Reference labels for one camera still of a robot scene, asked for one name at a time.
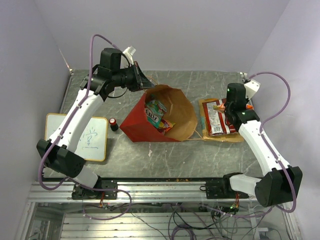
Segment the small orange snack packet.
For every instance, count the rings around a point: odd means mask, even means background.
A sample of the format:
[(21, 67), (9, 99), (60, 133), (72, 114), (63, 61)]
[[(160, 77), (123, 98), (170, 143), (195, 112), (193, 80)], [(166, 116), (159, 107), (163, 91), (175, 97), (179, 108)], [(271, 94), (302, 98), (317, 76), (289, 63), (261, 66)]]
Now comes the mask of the small orange snack packet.
[[(213, 106), (213, 109), (216, 110), (216, 111), (218, 111), (218, 112), (220, 112), (220, 113), (224, 113), (226, 107), (225, 107), (224, 104), (214, 105), (214, 106)], [(253, 107), (252, 105), (250, 105), (250, 104), (246, 104), (246, 109), (248, 109), (248, 110), (253, 110), (254, 107)]]

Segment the red Doritos chip bag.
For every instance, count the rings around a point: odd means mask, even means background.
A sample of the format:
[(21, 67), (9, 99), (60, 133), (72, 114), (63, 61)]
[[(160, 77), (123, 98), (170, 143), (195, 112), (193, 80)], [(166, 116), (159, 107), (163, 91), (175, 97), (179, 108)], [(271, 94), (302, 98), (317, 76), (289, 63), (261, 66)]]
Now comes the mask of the red Doritos chip bag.
[(208, 98), (198, 101), (202, 130), (205, 136), (215, 137), (236, 133), (235, 127), (228, 122), (224, 112), (219, 109), (225, 102), (225, 98)]

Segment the brown snack pouch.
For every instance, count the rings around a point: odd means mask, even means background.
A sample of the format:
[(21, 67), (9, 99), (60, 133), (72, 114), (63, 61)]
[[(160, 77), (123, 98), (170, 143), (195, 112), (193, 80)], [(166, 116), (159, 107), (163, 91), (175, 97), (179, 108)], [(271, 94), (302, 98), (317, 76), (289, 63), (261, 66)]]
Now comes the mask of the brown snack pouch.
[(240, 142), (244, 141), (244, 138), (238, 132), (232, 133), (232, 134), (208, 137), (208, 136), (204, 135), (203, 128), (202, 128), (202, 137), (206, 141), (218, 141), (218, 142), (226, 142), (226, 143), (240, 143)]

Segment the red brown paper bag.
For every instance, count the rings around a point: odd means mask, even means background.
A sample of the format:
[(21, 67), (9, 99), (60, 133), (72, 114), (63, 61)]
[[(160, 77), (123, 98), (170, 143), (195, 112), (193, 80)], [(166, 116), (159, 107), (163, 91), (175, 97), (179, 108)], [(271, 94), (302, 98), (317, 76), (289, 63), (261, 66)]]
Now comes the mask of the red brown paper bag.
[(183, 91), (157, 84), (144, 91), (120, 129), (132, 142), (183, 142), (197, 125), (195, 109)]

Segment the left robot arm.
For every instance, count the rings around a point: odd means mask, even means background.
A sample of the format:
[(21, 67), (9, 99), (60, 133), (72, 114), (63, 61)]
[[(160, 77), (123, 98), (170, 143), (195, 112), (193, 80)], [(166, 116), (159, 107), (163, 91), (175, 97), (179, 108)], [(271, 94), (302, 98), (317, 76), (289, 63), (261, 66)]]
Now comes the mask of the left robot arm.
[(76, 100), (62, 123), (47, 140), (38, 141), (36, 148), (41, 156), (38, 182), (44, 189), (54, 190), (42, 181), (43, 169), (47, 167), (84, 186), (89, 198), (96, 199), (101, 195), (99, 176), (85, 166), (84, 158), (75, 151), (90, 119), (115, 88), (137, 92), (154, 87), (138, 62), (133, 60), (135, 51), (133, 46), (124, 51), (105, 48), (99, 64), (90, 66), (89, 74), (83, 79)]

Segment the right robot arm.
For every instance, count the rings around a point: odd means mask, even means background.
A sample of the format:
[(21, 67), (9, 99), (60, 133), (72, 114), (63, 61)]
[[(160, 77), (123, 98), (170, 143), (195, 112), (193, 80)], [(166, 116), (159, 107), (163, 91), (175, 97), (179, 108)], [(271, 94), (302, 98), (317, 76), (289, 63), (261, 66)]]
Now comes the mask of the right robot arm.
[(259, 116), (247, 108), (249, 98), (244, 84), (230, 83), (227, 86), (224, 114), (226, 120), (244, 138), (256, 157), (262, 178), (247, 176), (243, 173), (230, 173), (220, 186), (226, 198), (237, 192), (254, 196), (263, 207), (271, 207), (291, 202), (296, 205), (302, 181), (302, 170), (291, 166), (276, 150), (262, 128)]

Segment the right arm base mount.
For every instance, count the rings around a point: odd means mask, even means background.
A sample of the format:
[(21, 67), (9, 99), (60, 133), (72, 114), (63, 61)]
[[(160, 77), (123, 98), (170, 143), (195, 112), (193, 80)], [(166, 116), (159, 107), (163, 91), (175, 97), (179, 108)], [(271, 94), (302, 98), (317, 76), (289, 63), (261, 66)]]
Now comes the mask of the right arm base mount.
[(248, 194), (231, 188), (230, 178), (239, 174), (240, 172), (235, 172), (225, 174), (223, 177), (210, 178), (199, 187), (199, 190), (205, 192), (207, 199), (235, 199), (236, 196), (240, 199), (248, 199)]

